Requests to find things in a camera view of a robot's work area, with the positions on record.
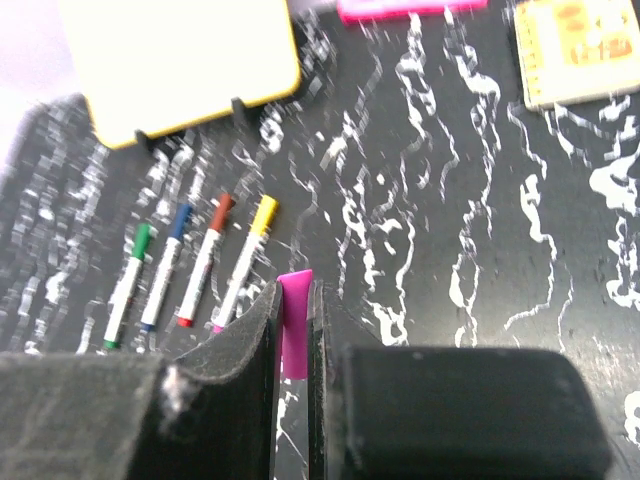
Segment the black marble surface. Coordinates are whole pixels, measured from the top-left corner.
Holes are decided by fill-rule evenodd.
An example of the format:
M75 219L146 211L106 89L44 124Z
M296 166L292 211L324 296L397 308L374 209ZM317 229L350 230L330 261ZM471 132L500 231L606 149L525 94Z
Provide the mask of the black marble surface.
M266 280L311 267L386 345L563 352L610 432L610 478L639 478L640 98L526 111L511 10L494 1L473 13L350 28L335 13L307 16L298 25L301 98L268 106L259 132L239 134L228 120L189 130L171 159L108 152L81 102L43 107L2 190L0 349L106 353L108 302L140 221L161 235L122 350L192 348L209 335L268 193L280 209L241 309ZM195 328L174 328L223 190L238 205L210 293ZM183 201L196 214L158 331L145 336L140 314ZM304 382L285 382L281 480L306 478L305 410Z

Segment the pink marker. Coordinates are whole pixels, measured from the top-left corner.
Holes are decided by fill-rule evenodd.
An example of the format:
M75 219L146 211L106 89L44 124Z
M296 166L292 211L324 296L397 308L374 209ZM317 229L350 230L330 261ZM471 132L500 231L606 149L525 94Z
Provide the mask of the pink marker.
M466 10L486 7L489 0L338 0L344 23L384 20L409 13L434 14L445 9Z
M307 378L307 304L313 271L280 275L282 285L282 374L286 378Z

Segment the marker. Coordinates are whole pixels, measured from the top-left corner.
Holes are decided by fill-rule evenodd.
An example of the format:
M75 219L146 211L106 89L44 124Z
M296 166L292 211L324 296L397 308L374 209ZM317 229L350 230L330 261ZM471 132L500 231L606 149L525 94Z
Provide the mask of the marker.
M218 207L211 217L209 228L202 240L202 246L198 252L196 263L193 266L191 277L189 277L189 284L187 285L187 291L182 299L182 305L178 311L178 325L181 327L191 327L193 325L193 317L198 308L200 302L200 295L202 295L202 287L207 279L207 274L211 269L213 263L213 250L216 244L222 238L222 229L227 220L227 214L234 205L234 201L231 195L223 193L220 195L218 201Z
M173 229L169 234L169 238L167 238L156 276L151 285L149 300L147 300L147 305L142 312L142 330L145 332L151 331L156 324L156 319L158 318L158 313L164 300L164 294L167 291L167 286L169 286L173 266L180 254L182 235L184 234L184 227L191 215L191 210L191 205L185 203L178 206L176 217L173 220Z
M253 265L253 259L265 240L265 233L276 213L276 208L278 208L278 202L275 199L268 195L262 197L256 216L251 224L251 230L249 231L249 235L247 235L247 240L244 242L244 246L238 257L238 262L233 269L229 288L227 288L227 293L220 306L220 312L213 322L213 333L221 332L231 321L236 302L238 301L238 294L247 281L247 277L251 271L251 265Z
M113 302L111 315L109 316L107 331L104 334L104 346L106 348L119 347L118 332L120 330L120 322L122 322L122 317L129 300L133 297L136 282L138 281L138 274L142 269L145 252L147 251L149 242L157 235L157 233L158 231L148 223L141 223L138 225L136 239L133 243L133 248L131 249L131 256L129 257L129 263L127 263L127 268L124 271L122 280L116 286L116 298Z

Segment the yellow marker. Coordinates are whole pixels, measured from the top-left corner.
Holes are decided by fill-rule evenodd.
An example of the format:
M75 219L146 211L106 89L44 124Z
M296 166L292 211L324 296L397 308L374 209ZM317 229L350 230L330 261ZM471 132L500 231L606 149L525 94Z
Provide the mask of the yellow marker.
M277 208L278 202L274 198L268 195L262 197L256 216L253 218L251 230L249 230L249 234L247 235L247 240L244 242L244 246L238 257L238 262L233 269L233 274L229 281L229 288L220 306L220 311L213 321L214 333L222 331L233 318L233 310L238 301L238 294L247 281L247 277L251 271L251 265L253 265L253 259L265 241L265 234Z

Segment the small whiteboard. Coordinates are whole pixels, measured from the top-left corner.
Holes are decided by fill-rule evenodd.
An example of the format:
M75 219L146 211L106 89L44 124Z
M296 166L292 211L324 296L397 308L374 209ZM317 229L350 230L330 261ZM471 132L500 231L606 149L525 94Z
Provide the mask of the small whiteboard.
M60 0L96 135L166 135L292 94L300 70L286 0Z

